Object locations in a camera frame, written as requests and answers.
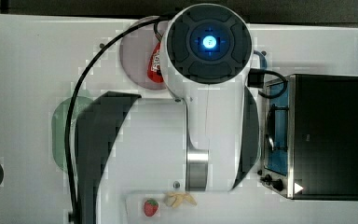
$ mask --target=white countertop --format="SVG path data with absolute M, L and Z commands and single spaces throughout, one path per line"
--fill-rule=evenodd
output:
M 66 174 L 52 156 L 51 117 L 68 98 L 100 43 L 134 20 L 0 15 L 0 223 L 67 223 Z M 255 49 L 284 75 L 358 76 L 358 29 L 251 24 Z M 93 97 L 108 90 L 169 97 L 125 77 L 114 46 L 85 86 Z M 262 187 L 250 174 L 230 194 L 195 194 L 197 208 L 170 223 L 358 223 L 358 202 L 299 202 Z M 137 195 L 129 198 L 136 203 Z

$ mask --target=glowing blue indicator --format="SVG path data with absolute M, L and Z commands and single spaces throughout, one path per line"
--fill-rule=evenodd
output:
M 216 46 L 216 38 L 211 35 L 207 35 L 203 39 L 202 44 L 205 46 L 205 48 L 212 49 L 214 46 Z

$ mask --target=oven handle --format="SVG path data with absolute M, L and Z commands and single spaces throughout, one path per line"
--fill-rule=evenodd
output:
M 267 133 L 266 133 L 266 140 L 268 144 L 268 148 L 273 151 L 274 150 L 274 142 L 275 142 L 275 111 L 277 110 L 285 110 L 288 111 L 289 107 L 284 106 L 276 106 L 273 104 L 269 109 L 267 114 Z

